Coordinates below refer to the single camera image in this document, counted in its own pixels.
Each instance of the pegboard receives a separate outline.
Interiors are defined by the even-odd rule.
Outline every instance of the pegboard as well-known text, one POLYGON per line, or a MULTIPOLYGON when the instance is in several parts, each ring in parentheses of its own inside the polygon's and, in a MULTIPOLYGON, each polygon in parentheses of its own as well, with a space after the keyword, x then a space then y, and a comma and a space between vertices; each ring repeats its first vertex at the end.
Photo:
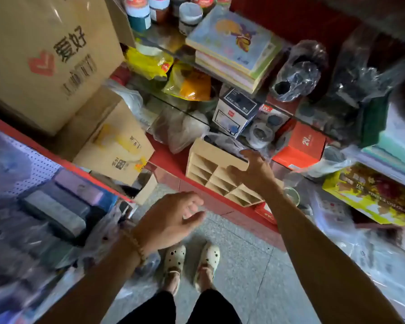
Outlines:
POLYGON ((16 148, 27 154, 32 163, 30 178, 16 182, 11 190, 4 192, 0 191, 0 197, 18 196, 27 189, 50 180, 62 167, 58 163, 53 162, 51 159, 48 159, 32 148, 16 141, 4 133, 0 132, 0 135, 8 142, 10 148, 16 148))

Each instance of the left hand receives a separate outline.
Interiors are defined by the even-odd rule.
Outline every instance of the left hand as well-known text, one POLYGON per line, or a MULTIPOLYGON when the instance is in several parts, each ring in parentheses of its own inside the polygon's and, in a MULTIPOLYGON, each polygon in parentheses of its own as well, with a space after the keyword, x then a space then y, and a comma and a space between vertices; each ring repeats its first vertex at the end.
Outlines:
POLYGON ((195 192, 167 194, 159 199, 132 233, 144 253, 149 254, 168 248, 187 237, 205 218, 205 212, 198 210, 204 201, 195 192))

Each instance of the human hand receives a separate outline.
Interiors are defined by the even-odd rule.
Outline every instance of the human hand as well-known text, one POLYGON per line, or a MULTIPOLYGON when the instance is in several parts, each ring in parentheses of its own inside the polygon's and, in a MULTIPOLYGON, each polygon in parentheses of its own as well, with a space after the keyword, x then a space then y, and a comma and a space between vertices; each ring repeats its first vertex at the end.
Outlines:
POLYGON ((249 160, 249 166, 246 171, 241 171, 237 167, 228 166, 228 170, 235 175, 246 187, 255 191, 264 198, 267 193, 273 194, 273 191, 283 195, 281 188, 276 184, 275 175, 269 164, 259 152, 254 150, 242 150, 240 153, 249 160))
POLYGON ((205 212, 196 212, 203 204, 195 192, 181 192, 167 194, 151 206, 132 230, 145 255, 187 237, 205 218, 205 212))

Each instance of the yellow plastic bag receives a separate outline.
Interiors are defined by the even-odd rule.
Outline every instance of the yellow plastic bag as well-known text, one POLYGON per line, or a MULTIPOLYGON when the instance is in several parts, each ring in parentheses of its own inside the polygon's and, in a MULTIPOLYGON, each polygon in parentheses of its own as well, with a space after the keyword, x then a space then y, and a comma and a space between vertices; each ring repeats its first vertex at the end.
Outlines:
POLYGON ((162 92, 189 101, 209 101, 211 77, 187 63, 177 61, 162 92))
POLYGON ((146 79, 164 77, 165 81, 174 58, 165 52, 160 52, 155 56, 146 56, 137 49, 130 47, 126 52, 126 62, 131 70, 146 79))

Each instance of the black pants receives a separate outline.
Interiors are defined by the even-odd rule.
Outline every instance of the black pants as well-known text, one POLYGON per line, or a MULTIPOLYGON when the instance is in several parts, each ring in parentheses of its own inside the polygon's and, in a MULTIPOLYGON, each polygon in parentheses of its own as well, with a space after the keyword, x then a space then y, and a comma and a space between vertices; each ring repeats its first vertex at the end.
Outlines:
MULTIPOLYGON (((175 319, 174 297, 171 293, 162 291, 126 315, 118 324, 175 324, 175 319)), ((218 291, 211 289, 201 293, 187 322, 241 324, 234 307, 218 291)))

